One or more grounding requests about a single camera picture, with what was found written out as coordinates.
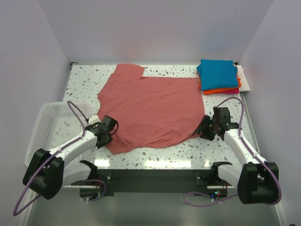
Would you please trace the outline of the blue t shirt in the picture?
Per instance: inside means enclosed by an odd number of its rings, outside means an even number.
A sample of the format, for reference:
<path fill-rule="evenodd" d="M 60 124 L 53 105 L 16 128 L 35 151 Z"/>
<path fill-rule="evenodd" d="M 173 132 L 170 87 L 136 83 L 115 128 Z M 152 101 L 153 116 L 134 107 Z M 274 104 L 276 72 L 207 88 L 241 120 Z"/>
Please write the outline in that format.
<path fill-rule="evenodd" d="M 197 66 L 202 91 L 238 88 L 238 69 L 233 60 L 201 59 Z"/>

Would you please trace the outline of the salmon pink t shirt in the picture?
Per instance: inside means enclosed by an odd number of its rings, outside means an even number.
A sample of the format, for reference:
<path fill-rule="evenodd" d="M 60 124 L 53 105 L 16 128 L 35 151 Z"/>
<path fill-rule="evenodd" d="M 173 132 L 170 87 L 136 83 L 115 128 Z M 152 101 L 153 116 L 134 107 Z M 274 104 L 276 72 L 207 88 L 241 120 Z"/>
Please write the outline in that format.
<path fill-rule="evenodd" d="M 118 64 L 98 94 L 98 117 L 119 123 L 106 146 L 112 154 L 195 138 L 205 115 L 197 78 L 145 77 L 143 72 L 139 65 Z"/>

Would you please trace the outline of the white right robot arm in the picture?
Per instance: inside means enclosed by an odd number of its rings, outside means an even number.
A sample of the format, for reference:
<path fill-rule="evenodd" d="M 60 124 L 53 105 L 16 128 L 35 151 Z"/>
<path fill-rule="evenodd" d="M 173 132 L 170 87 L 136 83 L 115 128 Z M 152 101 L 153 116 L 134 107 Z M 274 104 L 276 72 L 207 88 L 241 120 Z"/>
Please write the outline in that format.
<path fill-rule="evenodd" d="M 228 161 L 214 162 L 205 181 L 220 185 L 228 182 L 237 189 L 243 204 L 276 204 L 280 198 L 279 169 L 267 162 L 247 141 L 241 126 L 232 122 L 227 107 L 214 107 L 212 117 L 205 115 L 195 133 L 213 141 L 218 136 L 235 154 L 240 166 Z"/>

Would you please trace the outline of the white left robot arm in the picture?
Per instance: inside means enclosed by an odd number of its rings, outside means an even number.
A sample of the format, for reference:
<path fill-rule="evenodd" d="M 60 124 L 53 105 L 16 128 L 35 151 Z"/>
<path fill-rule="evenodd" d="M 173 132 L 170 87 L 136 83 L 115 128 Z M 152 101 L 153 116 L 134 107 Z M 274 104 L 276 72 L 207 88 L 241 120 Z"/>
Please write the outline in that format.
<path fill-rule="evenodd" d="M 88 149 L 109 144 L 118 129 L 118 121 L 106 115 L 101 122 L 86 126 L 83 133 L 69 142 L 50 150 L 38 149 L 29 163 L 23 185 L 47 200 L 53 198 L 63 186 L 65 167 Z"/>

